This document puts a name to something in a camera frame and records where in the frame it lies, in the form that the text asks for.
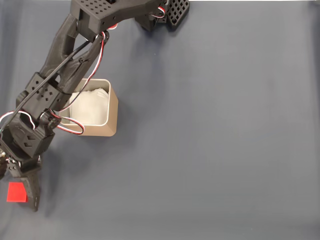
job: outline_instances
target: gray tablecloth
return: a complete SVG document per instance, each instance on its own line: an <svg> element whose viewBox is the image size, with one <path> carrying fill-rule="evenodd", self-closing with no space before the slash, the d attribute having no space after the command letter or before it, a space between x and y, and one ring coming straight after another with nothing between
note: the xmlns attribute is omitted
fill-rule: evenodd
<svg viewBox="0 0 320 240"><path fill-rule="evenodd" d="M1 0L2 113L69 5ZM121 22L95 76L119 98L116 135L56 130L37 213L1 181L0 239L318 240L319 10L192 2L176 32Z"/></svg>

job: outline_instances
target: white tissue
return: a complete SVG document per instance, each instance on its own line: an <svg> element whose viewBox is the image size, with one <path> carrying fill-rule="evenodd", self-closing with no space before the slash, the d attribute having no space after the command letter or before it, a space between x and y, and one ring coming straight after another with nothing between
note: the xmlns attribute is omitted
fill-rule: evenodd
<svg viewBox="0 0 320 240"><path fill-rule="evenodd" d="M70 102L78 92L72 94ZM83 91L69 108L70 117L82 124L102 125L107 120L109 95L102 88Z"/></svg>

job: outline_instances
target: cardboard box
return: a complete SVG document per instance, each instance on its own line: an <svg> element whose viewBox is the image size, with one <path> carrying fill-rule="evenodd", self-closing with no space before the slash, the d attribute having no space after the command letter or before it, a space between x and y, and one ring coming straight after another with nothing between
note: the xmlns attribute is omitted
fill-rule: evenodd
<svg viewBox="0 0 320 240"><path fill-rule="evenodd" d="M74 92L79 92L87 79L82 79L80 84L76 87ZM84 132L81 136L103 136L111 137L115 135L117 131L117 120L118 120L118 98L115 91L111 87L111 84L106 79L91 79L84 91L93 91L95 89L104 89L109 95L108 109L106 121L102 125L95 124L84 124ZM62 117L70 117L69 108L60 113ZM80 127L74 123L70 123L69 120L63 119L61 122L66 128L81 131Z"/></svg>

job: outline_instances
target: red block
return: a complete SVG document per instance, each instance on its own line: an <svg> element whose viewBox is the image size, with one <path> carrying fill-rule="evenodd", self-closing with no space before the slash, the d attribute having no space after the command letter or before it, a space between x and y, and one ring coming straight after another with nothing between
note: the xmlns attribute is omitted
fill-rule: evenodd
<svg viewBox="0 0 320 240"><path fill-rule="evenodd" d="M27 203L28 197L23 182L9 182L7 202Z"/></svg>

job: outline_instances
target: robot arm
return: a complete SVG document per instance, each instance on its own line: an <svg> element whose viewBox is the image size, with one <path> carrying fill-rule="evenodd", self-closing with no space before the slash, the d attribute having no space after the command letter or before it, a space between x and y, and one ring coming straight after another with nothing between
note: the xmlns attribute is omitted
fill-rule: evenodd
<svg viewBox="0 0 320 240"><path fill-rule="evenodd" d="M176 12L177 6L181 7L181 11L175 14L173 10ZM53 111L60 111L69 102L75 88L99 55L102 44L107 43L108 28L130 18L136 18L150 31L162 18L165 18L163 23L168 22L174 28L188 10L188 0L71 1L70 14L58 30L42 69L33 75L17 97L16 112L0 132L0 179L7 169L14 178L21 179L34 211L38 210L40 200L37 172L41 169L41 155L48 149L55 136L53 130L61 122ZM87 42L74 50L78 34ZM73 58L89 43L92 44L88 51ZM28 113L30 118L18 110Z"/></svg>

